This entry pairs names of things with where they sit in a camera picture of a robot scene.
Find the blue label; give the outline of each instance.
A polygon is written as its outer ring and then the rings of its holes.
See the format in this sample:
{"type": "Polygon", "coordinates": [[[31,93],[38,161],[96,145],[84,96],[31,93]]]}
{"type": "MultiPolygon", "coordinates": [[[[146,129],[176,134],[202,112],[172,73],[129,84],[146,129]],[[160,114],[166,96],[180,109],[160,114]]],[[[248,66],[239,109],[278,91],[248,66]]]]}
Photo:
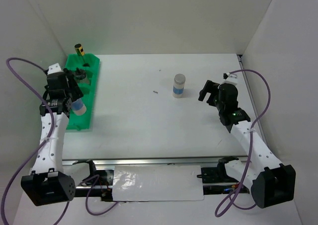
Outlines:
{"type": "Polygon", "coordinates": [[[183,93],[183,88],[182,89],[177,89],[177,88],[173,87],[173,92],[175,94],[182,94],[183,93]]]}
{"type": "Polygon", "coordinates": [[[75,111],[80,110],[83,106],[84,103],[80,98],[72,103],[72,109],[75,111]]]}

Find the white table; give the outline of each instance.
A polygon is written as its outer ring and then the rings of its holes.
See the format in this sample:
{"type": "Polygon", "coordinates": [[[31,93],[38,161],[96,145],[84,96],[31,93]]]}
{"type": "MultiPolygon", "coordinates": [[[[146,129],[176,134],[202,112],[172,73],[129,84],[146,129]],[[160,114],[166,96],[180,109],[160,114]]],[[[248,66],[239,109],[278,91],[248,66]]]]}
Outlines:
{"type": "MultiPolygon", "coordinates": [[[[198,101],[206,80],[222,82],[223,73],[240,69],[235,54],[98,57],[91,131],[66,133],[63,159],[246,155],[221,124],[217,109],[198,101]],[[180,99],[172,96],[178,73],[186,76],[180,99]]],[[[254,120],[242,74],[237,88],[239,107],[254,120]]]]}
{"type": "MultiPolygon", "coordinates": [[[[85,198],[75,198],[59,225],[301,225],[294,201],[266,209],[250,211],[234,207],[221,218],[214,210],[225,195],[207,195],[201,201],[121,203],[109,213],[94,217],[85,210],[85,198]]],[[[249,194],[240,194],[237,204],[252,204],[249,194]]],[[[104,211],[109,203],[90,198],[90,209],[104,211]]],[[[13,225],[53,224],[61,215],[65,203],[36,207],[23,193],[13,225]]]]}

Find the purple cable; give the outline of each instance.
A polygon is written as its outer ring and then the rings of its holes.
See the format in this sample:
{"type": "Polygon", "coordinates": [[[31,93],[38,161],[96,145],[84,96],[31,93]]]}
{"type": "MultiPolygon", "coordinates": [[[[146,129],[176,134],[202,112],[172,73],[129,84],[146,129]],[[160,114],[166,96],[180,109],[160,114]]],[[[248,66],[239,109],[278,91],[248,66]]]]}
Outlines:
{"type": "MultiPolygon", "coordinates": [[[[238,72],[252,72],[252,73],[255,73],[257,74],[258,76],[260,76],[262,78],[262,80],[264,81],[266,87],[267,87],[267,91],[268,91],[268,100],[267,100],[267,104],[266,104],[266,107],[264,109],[264,111],[255,119],[255,121],[252,122],[252,125],[251,125],[251,128],[254,127],[254,125],[256,124],[256,122],[265,114],[265,112],[267,111],[268,107],[269,107],[269,103],[270,103],[270,99],[271,99],[271,93],[270,93],[270,88],[269,88],[269,85],[266,81],[266,79],[263,77],[263,75],[261,75],[259,72],[257,71],[254,71],[254,70],[235,70],[235,71],[232,71],[230,72],[230,74],[235,74],[235,73],[238,73],[238,72]]],[[[242,210],[249,210],[249,209],[252,209],[252,208],[255,208],[256,204],[254,204],[253,206],[249,207],[249,208],[242,208],[236,204],[234,204],[234,201],[235,199],[237,198],[237,196],[239,195],[239,192],[241,190],[241,188],[243,187],[243,182],[245,180],[245,177],[246,177],[246,173],[247,173],[247,170],[248,170],[248,166],[250,164],[250,159],[252,157],[252,148],[253,148],[253,132],[250,132],[250,143],[249,143],[249,151],[248,151],[248,157],[247,157],[247,161],[246,161],[246,165],[245,165],[245,168],[244,168],[244,172],[243,172],[243,175],[242,175],[242,178],[240,179],[240,182],[238,184],[238,187],[232,191],[231,193],[229,193],[221,202],[220,204],[217,206],[217,208],[215,209],[215,213],[214,215],[219,218],[221,217],[222,215],[224,215],[228,210],[229,208],[234,205],[235,207],[239,208],[239,209],[242,209],[242,210]],[[228,203],[228,205],[218,214],[218,211],[220,209],[220,207],[222,206],[222,204],[227,200],[227,199],[230,199],[230,202],[228,203]]]]}
{"type": "MultiPolygon", "coordinates": [[[[14,76],[16,76],[16,78],[18,80],[20,80],[28,89],[30,89],[41,101],[42,103],[46,106],[46,108],[48,109],[49,113],[50,113],[50,116],[51,116],[51,128],[49,130],[49,133],[47,135],[47,137],[50,137],[52,132],[53,132],[53,129],[54,129],[54,116],[53,116],[53,112],[52,110],[50,109],[49,105],[46,103],[46,101],[42,98],[42,96],[34,89],[32,88],[23,78],[21,78],[21,76],[16,72],[14,71],[14,69],[12,68],[12,66],[10,65],[10,61],[11,60],[19,60],[19,61],[23,61],[23,62],[26,62],[26,63],[29,63],[29,64],[32,64],[34,65],[35,67],[39,68],[40,70],[42,70],[43,72],[45,72],[45,70],[38,66],[37,64],[31,62],[31,61],[28,61],[28,60],[25,60],[25,59],[21,59],[21,58],[9,58],[6,60],[6,65],[7,67],[9,68],[9,70],[13,73],[14,76]]],[[[12,185],[13,181],[15,180],[15,178],[17,177],[18,173],[22,170],[22,168],[32,159],[33,156],[35,156],[38,151],[46,144],[46,140],[43,141],[38,148],[36,148],[32,153],[31,155],[22,163],[22,165],[16,170],[16,172],[13,174],[12,178],[9,180],[8,182],[8,185],[6,186],[5,190],[4,190],[4,193],[3,193],[3,196],[2,196],[2,200],[1,200],[1,218],[2,218],[2,221],[4,223],[4,225],[9,225],[6,217],[5,217],[5,211],[4,211],[4,205],[5,205],[5,200],[6,200],[6,197],[8,195],[8,191],[9,191],[9,188],[10,186],[12,185]]],[[[69,206],[69,202],[67,202],[63,212],[62,212],[62,215],[60,216],[60,218],[54,223],[54,225],[57,225],[60,220],[63,218],[67,208],[69,206]]]]}
{"type": "Polygon", "coordinates": [[[99,215],[103,215],[103,214],[109,212],[110,210],[112,210],[112,208],[114,208],[119,202],[114,203],[112,206],[110,206],[110,207],[109,207],[107,210],[105,210],[104,212],[93,213],[91,210],[89,210],[89,207],[88,207],[88,197],[89,197],[89,194],[90,194],[92,188],[95,186],[95,184],[96,184],[96,183],[98,182],[98,180],[99,180],[99,174],[94,175],[94,176],[92,176],[92,177],[90,177],[90,178],[88,178],[88,179],[86,179],[86,180],[83,180],[83,181],[80,183],[80,184],[83,184],[83,183],[85,183],[85,182],[88,182],[88,181],[92,180],[93,178],[96,178],[96,179],[95,179],[94,183],[91,185],[91,187],[90,187],[90,189],[89,189],[89,191],[88,191],[88,193],[87,193],[87,195],[86,195],[85,207],[86,207],[87,212],[88,212],[90,215],[99,216],[99,215]]]}

